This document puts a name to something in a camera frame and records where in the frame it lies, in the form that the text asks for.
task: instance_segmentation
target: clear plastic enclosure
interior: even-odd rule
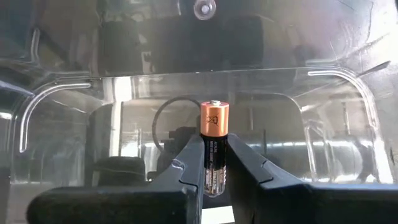
[[[178,96],[228,102],[229,132],[303,181],[394,184],[395,2],[233,2],[209,19],[183,0],[0,2],[0,223],[92,186],[107,157],[140,157],[150,181],[152,122]],[[157,138],[198,115],[172,103]]]

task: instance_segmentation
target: black cable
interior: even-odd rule
[[[200,103],[197,102],[196,100],[193,100],[191,98],[187,98],[185,96],[178,96],[175,98],[172,98],[170,100],[167,100],[162,106],[160,106],[160,108],[156,111],[155,117],[154,117],[154,121],[152,122],[152,138],[154,140],[155,146],[156,148],[160,151],[163,152],[164,148],[159,144],[159,140],[157,139],[157,135],[156,135],[156,125],[157,125],[157,120],[159,119],[160,114],[162,113],[162,111],[164,110],[164,108],[166,108],[166,106],[176,102],[176,101],[191,101],[192,103],[196,104],[199,109],[200,109]]]

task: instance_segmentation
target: battery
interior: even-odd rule
[[[229,104],[211,100],[202,103],[200,111],[200,132],[205,142],[205,194],[217,197],[225,190]]]

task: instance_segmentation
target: round knob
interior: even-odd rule
[[[211,19],[216,13],[216,3],[214,0],[197,0],[193,11],[200,20]]]

